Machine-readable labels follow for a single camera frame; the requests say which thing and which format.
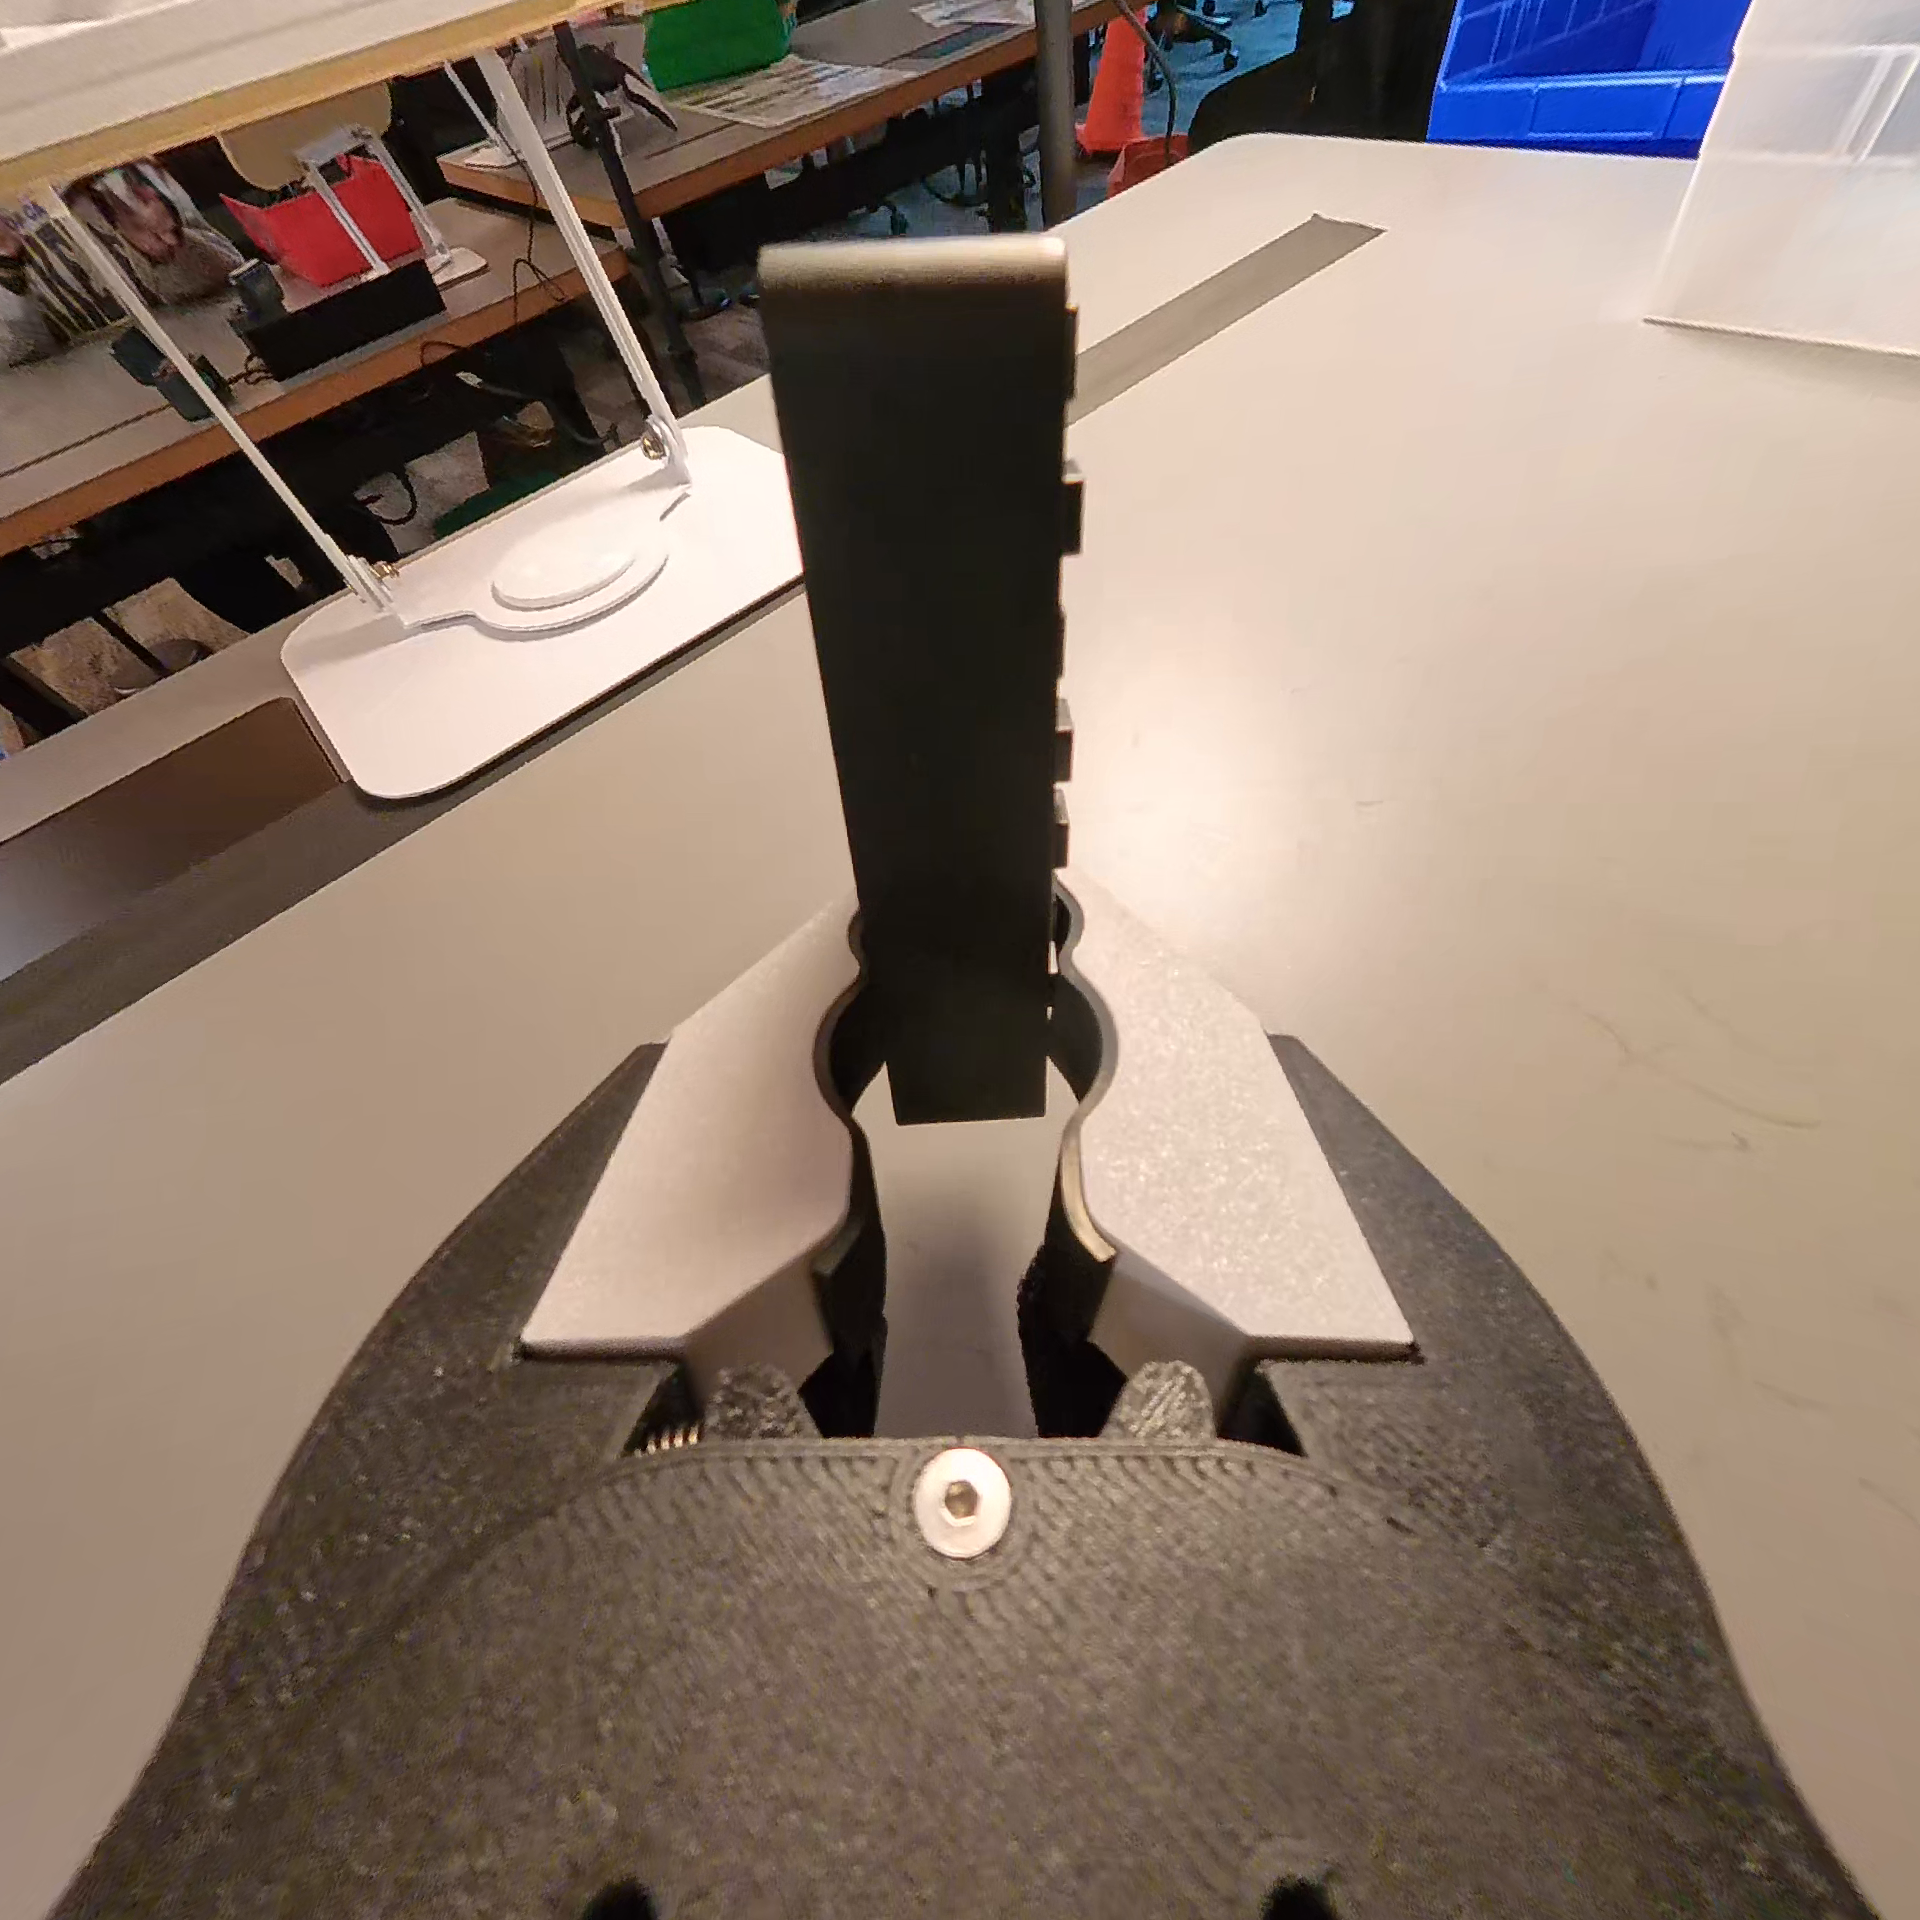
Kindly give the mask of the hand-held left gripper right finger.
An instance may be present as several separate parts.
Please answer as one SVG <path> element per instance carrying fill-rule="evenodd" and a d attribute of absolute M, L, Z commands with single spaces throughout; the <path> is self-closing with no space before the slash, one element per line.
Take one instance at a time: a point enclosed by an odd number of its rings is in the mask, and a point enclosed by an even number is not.
<path fill-rule="evenodd" d="M 1053 885 L 1050 1065 L 1063 1123 L 1025 1276 L 1042 1433 L 1097 1433 L 1146 1366 L 1198 1374 L 1231 1428 L 1258 1365 L 1418 1339 L 1274 1038 L 1084 872 Z"/>

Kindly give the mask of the printed photo sheet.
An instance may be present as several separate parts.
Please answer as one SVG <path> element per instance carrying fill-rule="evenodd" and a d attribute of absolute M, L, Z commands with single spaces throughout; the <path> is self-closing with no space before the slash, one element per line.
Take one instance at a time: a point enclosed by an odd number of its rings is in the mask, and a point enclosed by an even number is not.
<path fill-rule="evenodd" d="M 156 159 L 76 181 L 63 190 L 63 204 L 153 308 L 214 296 L 246 262 Z M 125 308 L 94 276 L 62 215 L 47 201 L 5 196 L 5 368 L 47 358 L 125 321 Z"/>

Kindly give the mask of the beige wooden board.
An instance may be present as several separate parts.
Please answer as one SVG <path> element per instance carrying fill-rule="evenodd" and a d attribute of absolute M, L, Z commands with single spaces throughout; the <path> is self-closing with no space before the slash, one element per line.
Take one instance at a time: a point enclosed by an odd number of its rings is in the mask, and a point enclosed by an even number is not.
<path fill-rule="evenodd" d="M 662 3 L 5 3 L 3 187 L 60 185 L 563 21 Z"/>

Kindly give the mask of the orange traffic cone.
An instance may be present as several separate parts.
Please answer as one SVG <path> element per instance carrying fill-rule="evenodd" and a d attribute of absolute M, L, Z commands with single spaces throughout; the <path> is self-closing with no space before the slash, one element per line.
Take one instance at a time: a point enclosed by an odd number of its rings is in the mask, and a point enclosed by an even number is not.
<path fill-rule="evenodd" d="M 1146 72 L 1155 51 L 1141 11 L 1115 5 L 1115 19 L 1102 41 L 1089 115 L 1077 126 L 1074 143 L 1086 157 L 1117 157 L 1146 135 Z"/>

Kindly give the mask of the green plastic bin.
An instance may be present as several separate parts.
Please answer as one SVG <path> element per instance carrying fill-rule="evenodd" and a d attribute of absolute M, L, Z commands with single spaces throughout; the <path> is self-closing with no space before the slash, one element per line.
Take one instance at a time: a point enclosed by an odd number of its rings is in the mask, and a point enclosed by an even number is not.
<path fill-rule="evenodd" d="M 659 5 L 645 22 L 645 72 L 659 92 L 757 72 L 786 57 L 798 11 L 798 3 Z"/>

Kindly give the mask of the white document stand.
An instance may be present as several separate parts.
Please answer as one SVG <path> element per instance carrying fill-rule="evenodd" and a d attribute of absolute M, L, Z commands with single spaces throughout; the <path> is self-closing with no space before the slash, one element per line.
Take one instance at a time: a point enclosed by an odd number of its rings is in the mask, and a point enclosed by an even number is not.
<path fill-rule="evenodd" d="M 26 161 L 35 196 L 343 574 L 348 593 L 293 628 L 282 664 L 331 757 L 375 800 L 455 787 L 802 576 L 781 455 L 677 417 L 510 68 L 495 52 L 475 61 L 495 120 L 650 405 L 653 438 L 391 569 L 324 532 L 66 204 L 53 169 Z"/>

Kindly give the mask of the matte black usb hub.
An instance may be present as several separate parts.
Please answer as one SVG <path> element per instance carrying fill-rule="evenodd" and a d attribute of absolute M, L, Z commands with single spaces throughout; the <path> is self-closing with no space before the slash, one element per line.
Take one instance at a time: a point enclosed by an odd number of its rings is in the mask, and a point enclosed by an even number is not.
<path fill-rule="evenodd" d="M 1042 233 L 796 241 L 758 320 L 901 1124 L 1037 1118 L 1077 316 Z"/>

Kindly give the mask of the black rectangular device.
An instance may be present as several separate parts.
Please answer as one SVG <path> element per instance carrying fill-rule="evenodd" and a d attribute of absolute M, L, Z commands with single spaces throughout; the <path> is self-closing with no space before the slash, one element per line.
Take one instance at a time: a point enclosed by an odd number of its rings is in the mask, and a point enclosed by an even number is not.
<path fill-rule="evenodd" d="M 411 257 L 274 317 L 253 320 L 238 308 L 229 324 L 266 372 L 286 384 L 444 316 L 441 288 L 428 260 Z"/>

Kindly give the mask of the large clear plastic bin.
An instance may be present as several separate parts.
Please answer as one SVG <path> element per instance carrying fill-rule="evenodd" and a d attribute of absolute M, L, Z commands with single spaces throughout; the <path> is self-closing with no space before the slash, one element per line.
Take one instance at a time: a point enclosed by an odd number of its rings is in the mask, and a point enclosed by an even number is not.
<path fill-rule="evenodd" d="M 1753 3 L 1645 320 L 1918 353 L 1918 5 Z"/>

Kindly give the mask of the blue plastic bin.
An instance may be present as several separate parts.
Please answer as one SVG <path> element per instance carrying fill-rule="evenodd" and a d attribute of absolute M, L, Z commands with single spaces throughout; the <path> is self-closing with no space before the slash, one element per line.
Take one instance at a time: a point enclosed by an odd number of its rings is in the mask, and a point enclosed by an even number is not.
<path fill-rule="evenodd" d="M 1460 3 L 1429 142 L 1692 159 L 1747 3 Z"/>

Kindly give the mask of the wooden workbench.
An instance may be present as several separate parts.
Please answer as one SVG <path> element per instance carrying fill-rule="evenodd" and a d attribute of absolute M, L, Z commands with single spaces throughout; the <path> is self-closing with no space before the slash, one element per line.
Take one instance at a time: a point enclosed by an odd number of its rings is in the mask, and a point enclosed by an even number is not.
<path fill-rule="evenodd" d="M 878 165 L 884 176 L 922 177 L 940 159 L 908 157 L 906 148 L 932 151 L 942 142 L 959 153 L 1017 148 L 1017 133 L 1039 112 L 1033 87 L 1017 81 L 1037 60 L 1030 16 L 925 21 L 919 5 L 851 5 L 799 27 L 781 61 L 686 92 L 670 105 L 675 129 L 645 115 L 634 133 L 618 137 L 611 165 L 571 142 L 550 151 L 550 159 L 575 212 L 606 233 L 634 227 L 619 187 L 637 216 L 662 219 L 897 120 L 910 120 L 908 135 L 857 148 L 833 174 L 805 171 L 799 181 L 835 192 L 854 159 Z M 1007 109 L 1015 135 L 959 129 L 963 109 L 974 117 Z"/>
<path fill-rule="evenodd" d="M 316 512 L 377 472 L 500 415 L 508 388 L 545 395 L 548 320 L 588 301 L 557 230 L 455 206 L 484 270 L 449 293 L 449 310 L 291 382 L 239 379 L 245 347 L 206 303 L 164 316 L 188 352 L 230 382 L 233 413 L 282 479 Z M 118 368 L 103 342 L 3 374 L 5 641 L 37 644 L 103 601 L 153 582 L 146 557 L 110 557 L 79 540 L 38 548 L 193 472 L 239 472 L 239 504 L 295 529 L 218 421 L 193 422 Z"/>

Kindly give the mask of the red plastic bin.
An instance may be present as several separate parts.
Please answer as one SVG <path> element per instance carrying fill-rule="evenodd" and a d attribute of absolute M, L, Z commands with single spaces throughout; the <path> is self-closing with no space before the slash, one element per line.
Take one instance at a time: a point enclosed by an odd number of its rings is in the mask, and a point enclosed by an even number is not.
<path fill-rule="evenodd" d="M 331 192 L 385 260 L 404 260 L 423 251 L 406 199 L 373 157 L 348 156 L 343 177 Z M 316 187 L 268 206 L 233 196 L 221 196 L 221 204 L 258 253 L 311 286 L 333 286 L 367 268 L 364 248 Z"/>

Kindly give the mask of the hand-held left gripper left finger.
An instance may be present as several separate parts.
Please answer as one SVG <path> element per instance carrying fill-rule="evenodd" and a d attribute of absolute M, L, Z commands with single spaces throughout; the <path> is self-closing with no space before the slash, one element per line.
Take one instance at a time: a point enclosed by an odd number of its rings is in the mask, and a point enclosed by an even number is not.
<path fill-rule="evenodd" d="M 871 1433 L 884 1233 L 851 1107 L 881 1056 L 857 902 L 833 901 L 683 1020 L 518 1333 L 541 1360 L 673 1360 L 698 1400 L 767 1366 L 822 1433 Z"/>

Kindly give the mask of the metal pole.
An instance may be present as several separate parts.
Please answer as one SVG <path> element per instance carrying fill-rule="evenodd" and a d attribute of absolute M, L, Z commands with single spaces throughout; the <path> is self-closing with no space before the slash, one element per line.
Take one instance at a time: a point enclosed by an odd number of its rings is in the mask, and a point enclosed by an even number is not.
<path fill-rule="evenodd" d="M 1071 3 L 1033 3 L 1039 127 L 1039 209 L 1046 228 L 1077 209 Z"/>

